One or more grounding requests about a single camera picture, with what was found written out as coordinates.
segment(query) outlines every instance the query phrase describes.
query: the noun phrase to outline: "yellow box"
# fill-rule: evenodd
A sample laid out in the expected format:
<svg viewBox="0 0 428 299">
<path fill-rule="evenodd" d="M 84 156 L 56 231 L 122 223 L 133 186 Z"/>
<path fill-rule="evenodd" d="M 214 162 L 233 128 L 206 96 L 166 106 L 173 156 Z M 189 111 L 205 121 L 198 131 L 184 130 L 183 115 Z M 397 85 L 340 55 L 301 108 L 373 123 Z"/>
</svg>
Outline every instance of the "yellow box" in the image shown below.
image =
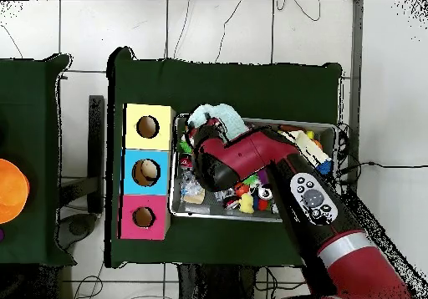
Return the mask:
<svg viewBox="0 0 428 299">
<path fill-rule="evenodd" d="M 176 112 L 171 106 L 126 104 L 125 148 L 171 150 L 172 125 Z"/>
</svg>

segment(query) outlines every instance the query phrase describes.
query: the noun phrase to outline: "cyan box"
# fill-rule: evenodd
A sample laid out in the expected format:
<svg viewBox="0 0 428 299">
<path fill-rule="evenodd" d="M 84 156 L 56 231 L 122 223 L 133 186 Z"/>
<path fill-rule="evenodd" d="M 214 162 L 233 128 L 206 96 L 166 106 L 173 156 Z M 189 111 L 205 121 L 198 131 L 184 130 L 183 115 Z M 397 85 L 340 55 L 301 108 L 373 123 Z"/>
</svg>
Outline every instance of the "cyan box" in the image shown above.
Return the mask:
<svg viewBox="0 0 428 299">
<path fill-rule="evenodd" d="M 167 195 L 170 174 L 169 151 L 125 150 L 124 195 Z M 152 186 L 138 185 L 132 178 L 132 168 L 138 160 L 153 160 L 160 167 L 160 178 Z"/>
</svg>

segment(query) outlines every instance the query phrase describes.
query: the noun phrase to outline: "circular hole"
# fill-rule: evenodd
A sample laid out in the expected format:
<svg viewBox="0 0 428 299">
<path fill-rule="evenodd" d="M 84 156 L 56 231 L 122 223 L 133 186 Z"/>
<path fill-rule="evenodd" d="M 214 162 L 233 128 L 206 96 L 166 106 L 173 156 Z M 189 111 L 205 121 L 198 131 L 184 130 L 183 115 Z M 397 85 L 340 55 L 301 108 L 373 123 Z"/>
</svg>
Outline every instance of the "circular hole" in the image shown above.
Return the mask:
<svg viewBox="0 0 428 299">
<path fill-rule="evenodd" d="M 149 207 L 140 207 L 132 214 L 132 220 L 141 228 L 149 228 L 155 221 L 155 214 Z"/>
<path fill-rule="evenodd" d="M 132 168 L 132 179 L 140 186 L 153 186 L 160 177 L 161 168 L 152 159 L 138 160 Z"/>
<path fill-rule="evenodd" d="M 157 136 L 159 133 L 159 122 L 153 116 L 143 116 L 137 122 L 137 133 L 147 139 Z"/>
</svg>

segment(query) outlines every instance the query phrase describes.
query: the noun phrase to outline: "green table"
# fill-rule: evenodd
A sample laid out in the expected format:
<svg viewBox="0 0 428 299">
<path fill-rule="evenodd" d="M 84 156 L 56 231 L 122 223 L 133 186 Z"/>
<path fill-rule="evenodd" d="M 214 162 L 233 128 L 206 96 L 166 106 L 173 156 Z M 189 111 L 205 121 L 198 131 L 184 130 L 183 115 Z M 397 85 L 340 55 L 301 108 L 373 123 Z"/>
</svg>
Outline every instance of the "green table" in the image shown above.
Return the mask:
<svg viewBox="0 0 428 299">
<path fill-rule="evenodd" d="M 297 64 L 240 65 L 134 60 L 117 48 L 108 64 L 107 205 L 105 260 L 301 265 L 282 223 L 173 217 L 164 241 L 118 240 L 122 105 L 170 105 L 177 113 L 199 104 L 230 104 L 242 116 L 336 124 L 342 69 Z"/>
<path fill-rule="evenodd" d="M 0 225 L 0 263 L 74 264 L 55 242 L 59 202 L 59 126 L 56 81 L 69 56 L 44 61 L 0 60 L 0 158 L 27 176 L 23 212 Z"/>
</svg>

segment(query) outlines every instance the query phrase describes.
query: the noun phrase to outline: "pink box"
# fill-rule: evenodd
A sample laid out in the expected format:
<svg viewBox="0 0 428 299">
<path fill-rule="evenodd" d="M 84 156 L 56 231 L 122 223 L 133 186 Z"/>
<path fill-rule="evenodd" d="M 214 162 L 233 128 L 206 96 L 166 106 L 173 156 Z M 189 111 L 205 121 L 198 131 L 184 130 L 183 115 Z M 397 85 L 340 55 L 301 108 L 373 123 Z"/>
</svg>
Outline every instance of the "pink box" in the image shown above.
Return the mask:
<svg viewBox="0 0 428 299">
<path fill-rule="evenodd" d="M 167 198 L 166 195 L 124 195 L 120 239 L 164 240 L 170 226 Z M 133 214 L 140 207 L 152 210 L 155 215 L 152 226 L 143 228 L 134 223 Z"/>
</svg>

